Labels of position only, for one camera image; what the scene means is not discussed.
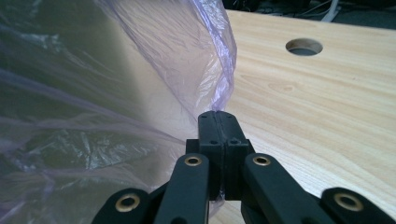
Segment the transparent plastic bag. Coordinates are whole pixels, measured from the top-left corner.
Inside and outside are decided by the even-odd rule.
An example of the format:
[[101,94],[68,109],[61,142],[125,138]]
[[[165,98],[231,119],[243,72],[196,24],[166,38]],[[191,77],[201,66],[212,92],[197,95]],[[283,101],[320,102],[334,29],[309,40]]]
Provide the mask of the transparent plastic bag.
[[2,1],[0,222],[90,223],[158,188],[235,58],[221,1]]

